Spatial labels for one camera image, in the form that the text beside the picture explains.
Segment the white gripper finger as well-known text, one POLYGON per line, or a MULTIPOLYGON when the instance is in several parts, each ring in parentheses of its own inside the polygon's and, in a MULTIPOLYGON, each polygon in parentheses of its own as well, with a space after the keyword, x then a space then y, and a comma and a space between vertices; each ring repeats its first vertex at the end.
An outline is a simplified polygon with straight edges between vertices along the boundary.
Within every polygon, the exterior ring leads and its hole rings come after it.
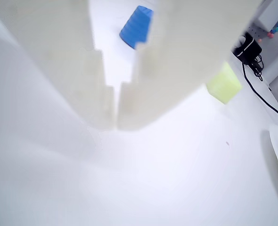
POLYGON ((78 115, 96 129, 114 126, 87 0, 0 0, 0 21, 78 115))
POLYGON ((120 130, 159 119, 218 71, 259 0, 161 0, 147 41, 136 46, 129 83, 121 86, 120 130))

